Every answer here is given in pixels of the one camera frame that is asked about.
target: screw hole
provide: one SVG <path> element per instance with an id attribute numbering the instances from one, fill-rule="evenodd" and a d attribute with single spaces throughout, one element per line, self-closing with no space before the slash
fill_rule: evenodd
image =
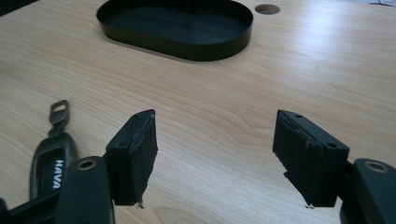
<path id="1" fill-rule="evenodd" d="M 379 172 L 379 173 L 387 173 L 388 172 L 388 168 L 379 162 L 376 161 L 367 161 L 364 163 L 369 169 Z"/>
<path id="2" fill-rule="evenodd" d="M 96 165 L 96 161 L 82 161 L 78 164 L 77 168 L 80 171 L 84 171 L 84 170 L 90 170 L 95 165 Z"/>
<path id="3" fill-rule="evenodd" d="M 334 143 L 328 143 L 327 146 L 328 146 L 328 147 L 337 147 L 337 145 L 334 144 Z"/>
<path id="4" fill-rule="evenodd" d="M 280 8 L 271 4 L 263 4 L 256 6 L 255 10 L 263 15 L 274 15 L 280 11 Z"/>

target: black plastic part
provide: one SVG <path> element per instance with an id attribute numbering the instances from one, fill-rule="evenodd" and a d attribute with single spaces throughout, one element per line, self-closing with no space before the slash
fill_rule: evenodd
<path id="1" fill-rule="evenodd" d="M 33 199 L 7 211 L 4 204 L 0 214 L 1 224 L 50 224 L 53 223 L 59 190 Z"/>
<path id="2" fill-rule="evenodd" d="M 229 0 L 110 0 L 97 19 L 110 39 L 182 59 L 215 61 L 245 48 L 253 15 Z"/>
<path id="3" fill-rule="evenodd" d="M 367 223 L 396 223 L 396 171 L 392 166 L 355 160 L 351 181 Z"/>
<path id="4" fill-rule="evenodd" d="M 68 133 L 44 139 L 33 157 L 30 199 L 60 188 L 67 166 L 76 159 L 76 144 Z"/>
<path id="5" fill-rule="evenodd" d="M 309 119 L 278 110 L 273 151 L 308 204 L 333 207 L 349 148 Z"/>
<path id="6" fill-rule="evenodd" d="M 350 176 L 352 175 L 353 164 L 349 161 L 346 162 L 344 168 L 338 174 L 337 178 L 337 195 L 343 200 L 347 207 L 359 207 L 358 199 L 356 198 L 355 191 L 352 186 Z"/>
<path id="7" fill-rule="evenodd" d="M 73 138 L 64 133 L 69 121 L 69 104 L 63 100 L 50 107 L 49 122 L 53 128 L 35 151 L 30 174 L 30 199 L 58 189 L 67 166 L 77 159 Z"/>
<path id="8" fill-rule="evenodd" d="M 0 198 L 0 223 L 11 223 L 11 215 L 8 212 L 6 202 Z"/>
<path id="9" fill-rule="evenodd" d="M 102 158 L 87 157 L 67 168 L 54 223 L 115 223 L 107 169 Z"/>
<path id="10" fill-rule="evenodd" d="M 58 136 L 64 132 L 64 126 L 69 122 L 69 117 L 69 103 L 66 100 L 51 105 L 49 122 L 53 127 L 49 131 L 49 138 Z"/>
<path id="11" fill-rule="evenodd" d="M 104 158 L 116 205 L 141 205 L 157 151 L 154 110 L 133 115 L 113 137 Z"/>
<path id="12" fill-rule="evenodd" d="M 340 211 L 341 224 L 366 224 L 363 212 L 359 206 L 351 207 L 343 203 Z"/>

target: wood grain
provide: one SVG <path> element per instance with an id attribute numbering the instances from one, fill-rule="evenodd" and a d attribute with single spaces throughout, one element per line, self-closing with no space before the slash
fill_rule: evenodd
<path id="1" fill-rule="evenodd" d="M 132 114 L 157 111 L 159 154 L 145 209 L 117 223 L 339 223 L 306 209 L 272 153 L 276 111 L 303 114 L 351 147 L 350 160 L 396 165 L 396 10 L 276 1 L 252 10 L 249 45 L 196 63 L 107 39 L 105 1 L 40 0 L 0 18 L 0 196 L 28 200 L 30 162 L 50 105 L 71 104 L 79 156 L 102 156 Z"/>

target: wooden table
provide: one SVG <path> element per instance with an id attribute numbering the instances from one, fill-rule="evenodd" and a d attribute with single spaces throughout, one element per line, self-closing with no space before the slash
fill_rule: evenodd
<path id="1" fill-rule="evenodd" d="M 159 154 L 145 209 L 118 223 L 339 223 L 306 209 L 272 152 L 276 111 L 307 116 L 351 148 L 396 165 L 396 8 L 337 1 L 241 1 L 249 45 L 197 63 L 107 39 L 105 0 L 40 0 L 0 18 L 0 196 L 28 200 L 50 105 L 66 99 L 79 156 L 102 156 L 134 113 L 157 112 Z M 273 3 L 275 15 L 255 6 Z"/>

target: black plastic tray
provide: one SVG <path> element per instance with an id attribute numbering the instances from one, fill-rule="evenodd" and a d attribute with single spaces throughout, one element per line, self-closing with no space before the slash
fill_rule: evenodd
<path id="1" fill-rule="evenodd" d="M 110 0 L 97 12 L 110 39 L 192 61 L 241 51 L 253 15 L 229 0 Z"/>

